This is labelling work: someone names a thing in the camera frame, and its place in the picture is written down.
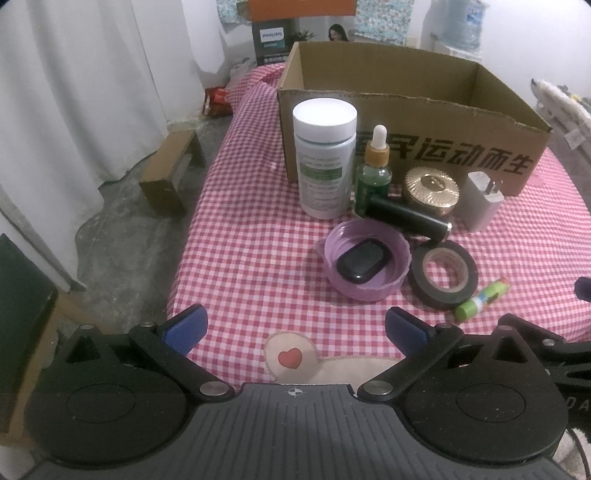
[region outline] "white bottle cap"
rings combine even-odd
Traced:
[[[371,140],[372,148],[376,150],[383,150],[386,148],[386,137],[388,136],[388,130],[383,125],[376,125],[374,128],[374,137]]]
[[[295,106],[293,116],[295,134],[308,142],[342,142],[357,130],[357,109],[336,98],[306,100]]]

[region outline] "bed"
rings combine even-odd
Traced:
[[[208,333],[189,357],[235,387],[274,380],[263,349],[280,331],[305,335],[322,357],[399,358],[384,332],[388,308],[432,325],[448,319],[414,298],[407,282],[383,301],[362,304],[324,278],[314,246],[347,217],[308,217],[297,185],[287,182],[275,91],[281,72],[260,67],[230,93],[235,116],[197,204],[168,304],[169,317],[193,303],[207,308]],[[591,338],[591,304],[573,293],[575,280],[591,275],[591,217],[549,150],[487,230],[467,233],[458,222],[450,239],[475,259],[479,288],[500,276],[512,285],[462,325],[466,333],[489,333],[511,312],[568,340]]]

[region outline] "red heart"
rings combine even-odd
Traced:
[[[281,352],[277,356],[280,365],[295,370],[301,364],[302,354],[299,348],[292,348],[289,352]]]

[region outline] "green dropper bottle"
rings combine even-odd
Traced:
[[[360,217],[365,217],[372,195],[388,197],[392,170],[388,167],[390,146],[386,143],[387,135],[385,126],[375,126],[372,141],[365,147],[365,161],[357,168],[354,211]]]

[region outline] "white supplement bottle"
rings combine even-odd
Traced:
[[[301,207],[314,218],[337,218],[350,203],[357,110],[314,98],[296,105],[293,117]]]

